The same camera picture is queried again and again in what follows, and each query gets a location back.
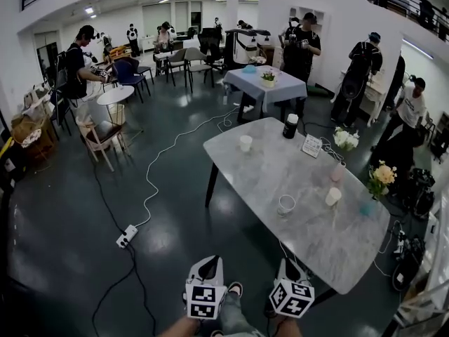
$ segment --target blue chair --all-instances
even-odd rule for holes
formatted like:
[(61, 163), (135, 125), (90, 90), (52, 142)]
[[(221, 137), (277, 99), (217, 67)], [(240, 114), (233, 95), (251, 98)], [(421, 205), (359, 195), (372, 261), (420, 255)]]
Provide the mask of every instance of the blue chair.
[(140, 101), (143, 103), (142, 94), (140, 93), (139, 84), (142, 84), (142, 90), (143, 90), (143, 83), (145, 82), (145, 85), (147, 86), (148, 95), (151, 96), (151, 93), (149, 92), (148, 83), (144, 76), (135, 76), (133, 66), (125, 60), (118, 60), (114, 63), (115, 70), (117, 71), (117, 79), (119, 80), (119, 83), (123, 86), (132, 86), (134, 87), (140, 97)]

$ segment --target small sign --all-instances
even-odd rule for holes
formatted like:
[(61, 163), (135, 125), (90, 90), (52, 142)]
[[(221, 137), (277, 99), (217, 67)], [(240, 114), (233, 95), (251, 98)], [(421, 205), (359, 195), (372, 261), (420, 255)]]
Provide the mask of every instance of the small sign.
[(310, 156), (315, 157), (316, 159), (322, 145), (323, 141), (321, 141), (319, 138), (315, 138), (312, 135), (307, 135), (306, 140), (302, 145), (302, 151), (304, 151), (306, 154), (309, 154)]

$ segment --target white cup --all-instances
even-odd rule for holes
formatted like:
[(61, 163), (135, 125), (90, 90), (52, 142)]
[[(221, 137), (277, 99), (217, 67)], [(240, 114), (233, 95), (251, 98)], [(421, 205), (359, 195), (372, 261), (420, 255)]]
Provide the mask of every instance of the white cup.
[(336, 187), (331, 187), (324, 202), (328, 206), (335, 205), (342, 198), (342, 193)]
[(278, 215), (286, 217), (296, 206), (296, 201), (289, 194), (284, 194), (279, 198)]
[(240, 136), (240, 148), (243, 152), (248, 152), (253, 143), (253, 138), (248, 135)]

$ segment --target cap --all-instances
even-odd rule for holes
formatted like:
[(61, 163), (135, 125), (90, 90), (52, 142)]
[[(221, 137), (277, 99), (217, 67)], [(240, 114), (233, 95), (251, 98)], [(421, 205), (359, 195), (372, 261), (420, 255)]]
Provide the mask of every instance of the cap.
[(296, 125), (299, 117), (295, 114), (288, 114), (287, 121), (291, 124)]
[(306, 13), (303, 20), (310, 20), (311, 24), (316, 24), (316, 16), (313, 13)]
[(86, 39), (93, 39), (95, 30), (90, 25), (84, 25), (78, 33), (78, 36), (84, 35)]

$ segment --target potted plant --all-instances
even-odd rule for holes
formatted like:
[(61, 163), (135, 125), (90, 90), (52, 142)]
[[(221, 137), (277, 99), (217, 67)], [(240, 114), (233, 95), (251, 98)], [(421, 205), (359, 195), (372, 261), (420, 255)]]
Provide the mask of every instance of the potted plant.
[(262, 78), (262, 85), (265, 87), (273, 88), (274, 85), (276, 84), (275, 80), (276, 76), (271, 71), (264, 72), (261, 78)]
[(379, 167), (377, 169), (370, 169), (370, 180), (368, 181), (368, 191), (371, 193), (371, 198), (366, 203), (362, 204), (360, 212), (369, 216), (375, 208), (376, 202), (380, 197), (388, 193), (388, 186), (394, 183), (396, 175), (396, 167), (389, 167), (385, 164), (385, 161), (379, 161)]

